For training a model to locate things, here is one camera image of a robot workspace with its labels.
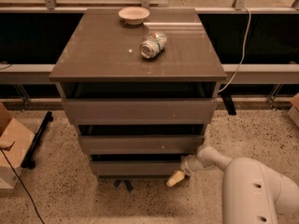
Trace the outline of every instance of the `speckled floor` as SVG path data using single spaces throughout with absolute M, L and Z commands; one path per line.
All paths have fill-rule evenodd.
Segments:
M 46 111 L 12 111 L 36 131 Z M 63 111 L 53 111 L 36 153 L 36 168 L 21 178 L 31 192 L 45 223 L 221 223 L 221 171 L 193 175 L 177 187 L 163 179 L 133 180 L 130 194 L 123 183 L 97 181 L 82 154 L 75 129 Z M 206 142 L 231 156 L 248 156 L 299 183 L 299 128 L 287 110 L 238 110 L 228 116 L 217 110 L 206 131 Z M 20 183 L 0 189 L 0 223 L 40 223 Z M 279 224 L 298 224 L 299 213 L 278 217 Z

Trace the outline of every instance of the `drawer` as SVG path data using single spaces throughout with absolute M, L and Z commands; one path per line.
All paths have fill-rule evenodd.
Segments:
M 90 162 L 100 177 L 170 176 L 180 169 L 179 155 L 104 155 Z
M 72 124 L 209 123 L 216 99 L 202 100 L 79 100 L 63 99 Z
M 193 153 L 204 143 L 201 135 L 80 136 L 82 151 L 92 154 Z

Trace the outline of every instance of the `cardboard box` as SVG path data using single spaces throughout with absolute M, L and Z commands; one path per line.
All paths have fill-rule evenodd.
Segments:
M 35 134 L 12 118 L 0 103 L 0 147 L 10 147 L 14 143 L 10 151 L 4 150 L 4 152 L 18 175 L 21 174 L 21 163 L 34 137 Z M 17 182 L 18 177 L 0 152 L 0 189 L 14 189 Z
M 288 116 L 299 127 L 299 93 L 293 96 L 290 102 L 292 103 L 292 108 L 289 110 Z

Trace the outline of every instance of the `black cable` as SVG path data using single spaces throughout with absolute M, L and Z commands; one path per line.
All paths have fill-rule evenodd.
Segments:
M 36 204 L 35 204 L 33 198 L 31 197 L 29 191 L 27 190 L 27 188 L 25 187 L 25 185 L 24 185 L 23 182 L 21 181 L 21 178 L 18 176 L 17 172 L 15 171 L 15 169 L 13 168 L 13 166 L 11 165 L 10 161 L 9 161 L 8 158 L 7 158 L 7 155 L 4 153 L 4 151 L 3 151 L 1 148 L 0 148 L 0 150 L 1 150 L 2 154 L 4 155 L 4 157 L 6 158 L 6 160 L 7 160 L 8 164 L 9 164 L 9 166 L 10 166 L 11 169 L 12 169 L 12 171 L 15 173 L 16 177 L 18 177 L 18 179 L 20 180 L 22 186 L 24 187 L 25 191 L 27 192 L 27 194 L 28 194 L 28 196 L 29 196 L 29 198 L 30 198 L 30 200 L 31 200 L 31 202 L 32 202 L 32 204 L 33 204 L 35 210 L 36 210 L 36 214 L 37 214 L 38 218 L 40 219 L 41 223 L 45 224 L 45 222 L 43 221 L 43 219 L 41 218 L 41 216 L 39 215 L 39 213 L 38 213 L 38 211 L 37 211 Z
M 4 69 L 8 69 L 10 66 L 12 65 L 12 63 L 11 64 L 9 64 L 8 66 L 6 66 L 6 67 L 3 67 L 3 68 L 0 68 L 0 71 L 1 70 L 4 70 Z

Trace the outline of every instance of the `bottom drawer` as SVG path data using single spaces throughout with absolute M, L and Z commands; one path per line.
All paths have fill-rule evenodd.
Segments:
M 102 178 L 167 177 L 179 170 L 180 155 L 92 155 L 90 166 Z

